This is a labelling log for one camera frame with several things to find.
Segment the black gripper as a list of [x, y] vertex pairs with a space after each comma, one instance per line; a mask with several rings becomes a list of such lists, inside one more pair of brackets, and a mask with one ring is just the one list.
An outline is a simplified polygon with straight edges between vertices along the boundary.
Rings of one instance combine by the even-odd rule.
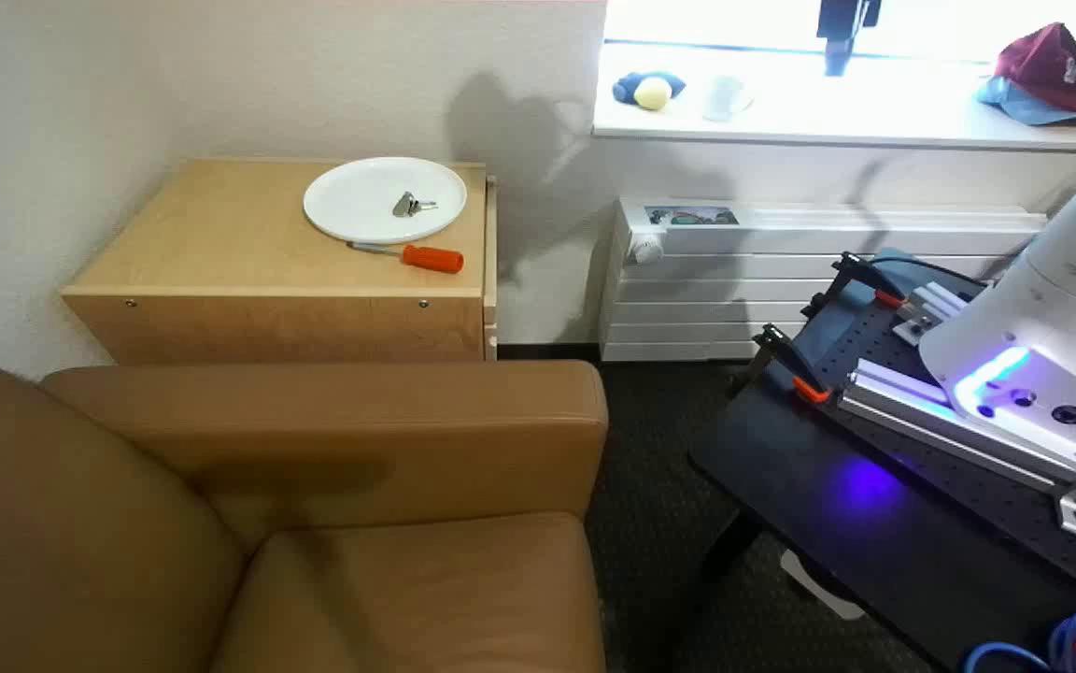
[[881, 0], [816, 0], [816, 36], [824, 50], [824, 72], [841, 74], [855, 52], [855, 36], [875, 26]]

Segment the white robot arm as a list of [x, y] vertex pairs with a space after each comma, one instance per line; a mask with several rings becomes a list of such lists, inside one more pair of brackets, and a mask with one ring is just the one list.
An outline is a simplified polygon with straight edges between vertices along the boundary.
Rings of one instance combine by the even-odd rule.
[[1076, 195], [972, 302], [915, 339], [927, 381], [860, 360], [841, 408], [987, 467], [1076, 481]]

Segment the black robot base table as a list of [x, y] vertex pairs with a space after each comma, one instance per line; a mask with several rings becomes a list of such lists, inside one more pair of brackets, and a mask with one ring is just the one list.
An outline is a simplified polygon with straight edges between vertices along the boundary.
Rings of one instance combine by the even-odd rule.
[[797, 400], [757, 350], [691, 465], [739, 505], [739, 530], [779, 539], [921, 658], [1001, 673], [1005, 647], [1042, 647], [1076, 612], [1076, 539], [1057, 529], [1054, 494], [836, 408], [860, 360], [919, 367], [894, 317], [927, 279], [976, 292], [919, 259], [841, 259], [792, 338], [833, 400]]

